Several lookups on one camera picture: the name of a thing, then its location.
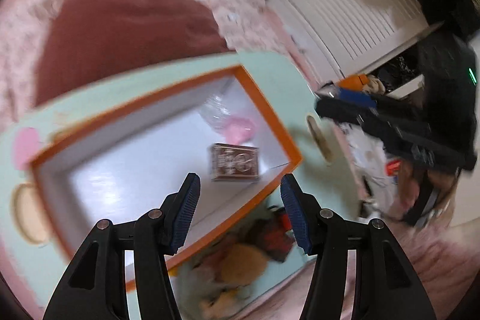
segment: metal screw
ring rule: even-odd
[[[371,225],[373,225],[374,228],[382,229],[385,226],[385,223],[380,219],[373,219]]]
[[[109,225],[110,225],[109,220],[100,220],[99,222],[97,222],[97,228],[98,229],[105,229]]]
[[[320,211],[320,215],[321,215],[323,218],[329,219],[329,218],[332,218],[332,217],[333,217],[333,212],[332,212],[330,209],[322,209],[322,210]]]
[[[157,219],[162,215],[162,211],[160,209],[152,209],[150,212],[148,212],[148,217],[151,219]]]

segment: white shelf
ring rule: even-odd
[[[416,78],[412,79],[410,82],[405,83],[403,86],[400,86],[396,90],[388,93],[389,97],[402,99],[412,92],[418,90],[423,86],[423,75],[418,75]]]

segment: plush toy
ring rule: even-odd
[[[231,317],[242,308],[237,299],[236,290],[227,290],[214,299],[200,301],[200,310],[205,320],[222,319]]]
[[[200,263],[194,266],[194,270],[206,282],[215,282],[220,280],[220,265],[225,259],[231,247],[237,243],[237,235],[226,234],[218,243],[216,243],[211,252],[205,255]]]
[[[231,286],[247,286],[263,274],[268,257],[249,244],[234,244],[220,265],[220,281]]]

